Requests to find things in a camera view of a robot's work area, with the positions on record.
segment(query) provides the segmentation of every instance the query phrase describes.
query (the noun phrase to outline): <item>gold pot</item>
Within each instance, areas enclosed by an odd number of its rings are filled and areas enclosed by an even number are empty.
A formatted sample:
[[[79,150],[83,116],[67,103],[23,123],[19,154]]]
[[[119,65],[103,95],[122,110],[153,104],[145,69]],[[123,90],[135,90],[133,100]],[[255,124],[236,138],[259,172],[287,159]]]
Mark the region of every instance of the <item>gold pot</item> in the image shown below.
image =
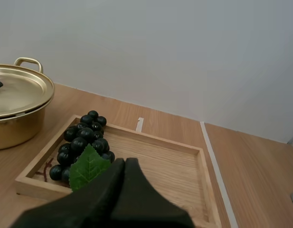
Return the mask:
[[[38,71],[21,67],[38,65]],[[18,145],[43,126],[45,107],[54,95],[53,82],[35,59],[18,58],[14,65],[0,64],[0,149]]]

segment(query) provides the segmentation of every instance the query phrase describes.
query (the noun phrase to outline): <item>grape bunch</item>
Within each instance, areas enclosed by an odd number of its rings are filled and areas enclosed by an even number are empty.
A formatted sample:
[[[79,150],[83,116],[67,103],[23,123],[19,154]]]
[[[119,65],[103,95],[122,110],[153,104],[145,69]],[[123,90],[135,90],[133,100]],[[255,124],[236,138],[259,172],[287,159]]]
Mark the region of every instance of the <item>grape bunch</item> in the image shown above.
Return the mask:
[[[90,111],[87,115],[82,116],[80,123],[68,127],[64,132],[64,139],[69,143],[61,145],[58,149],[59,165],[50,169],[51,179],[68,183],[70,165],[76,163],[88,144],[91,144],[103,159],[112,163],[115,155],[110,151],[108,141],[104,139],[105,126],[106,118],[99,116],[96,111]]]

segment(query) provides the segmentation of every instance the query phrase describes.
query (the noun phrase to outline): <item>tray rim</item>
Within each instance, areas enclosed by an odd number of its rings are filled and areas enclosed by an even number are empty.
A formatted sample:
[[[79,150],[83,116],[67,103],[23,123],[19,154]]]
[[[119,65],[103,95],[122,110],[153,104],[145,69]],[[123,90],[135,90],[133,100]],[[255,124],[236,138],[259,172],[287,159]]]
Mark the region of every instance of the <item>tray rim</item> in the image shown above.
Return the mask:
[[[31,178],[33,174],[39,170],[39,168],[46,162],[47,158],[51,155],[51,153],[55,150],[55,148],[59,145],[60,141],[63,139],[63,133],[64,131],[73,123],[75,123],[78,119],[80,119],[81,116],[79,115],[72,115],[69,120],[66,121],[66,123],[59,128],[57,133],[52,137],[52,139],[45,145],[45,147],[36,155],[36,157],[28,164],[28,166],[20,173],[19,176],[15,179],[15,188],[17,191],[17,194],[23,194],[24,191],[28,191],[30,194],[29,196],[34,196],[34,191],[44,191],[44,194],[47,194],[49,192],[55,192],[54,197],[46,197],[47,200],[55,200],[57,197],[63,197],[65,195],[68,195],[72,193],[70,188],[66,188],[60,185],[55,185],[48,182],[43,182],[40,180],[36,180]],[[221,228],[221,221],[220,216],[217,209],[216,199],[211,183],[211,179],[208,172],[208,166],[205,159],[204,151],[200,147],[191,146],[187,144],[183,144],[180,142],[176,142],[173,140],[168,140],[164,138],[160,138],[157,136],[153,136],[150,134],[145,134],[142,132],[137,132],[134,130],[130,130],[124,127],[119,127],[113,124],[107,124],[107,127],[114,128],[120,131],[124,131],[127,133],[133,133],[135,135],[147,137],[156,141],[162,141],[165,143],[170,143],[173,145],[185,147],[188,149],[196,150],[198,151],[197,156],[200,156],[200,159],[198,159],[200,172],[202,173],[202,187],[203,187],[203,193],[205,198],[205,203],[208,211],[208,219],[209,222],[205,222],[200,219],[193,219],[194,224],[196,227],[200,228]]]

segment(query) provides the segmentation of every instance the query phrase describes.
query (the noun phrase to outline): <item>green leaf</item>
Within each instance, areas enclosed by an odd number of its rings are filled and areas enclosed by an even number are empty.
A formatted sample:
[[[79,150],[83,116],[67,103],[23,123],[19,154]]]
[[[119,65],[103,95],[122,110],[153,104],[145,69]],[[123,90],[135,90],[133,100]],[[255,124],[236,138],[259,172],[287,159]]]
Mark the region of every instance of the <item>green leaf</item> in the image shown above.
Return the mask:
[[[70,188],[72,191],[79,190],[107,170],[110,165],[109,160],[103,159],[92,145],[88,144],[78,161],[70,167]]]

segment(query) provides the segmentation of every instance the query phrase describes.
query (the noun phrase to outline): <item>pot rim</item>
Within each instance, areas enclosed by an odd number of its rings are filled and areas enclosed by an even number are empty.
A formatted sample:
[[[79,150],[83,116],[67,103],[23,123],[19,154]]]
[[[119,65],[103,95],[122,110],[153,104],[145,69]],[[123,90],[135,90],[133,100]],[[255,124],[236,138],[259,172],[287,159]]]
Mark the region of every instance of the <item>pot rim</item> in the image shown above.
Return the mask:
[[[25,113],[23,115],[17,115],[17,116],[12,116],[12,117],[6,116],[5,118],[4,117],[0,118],[0,122],[11,121],[11,120],[14,120],[14,119],[18,119],[18,118],[27,116],[27,115],[32,114],[32,113],[36,113],[36,112],[40,111],[41,109],[45,108],[47,105],[49,105],[50,102],[53,100],[53,98],[54,98],[54,94],[53,94],[53,96],[51,97],[51,99],[47,103],[41,105],[37,109],[34,109],[33,111],[27,112],[27,113]]]

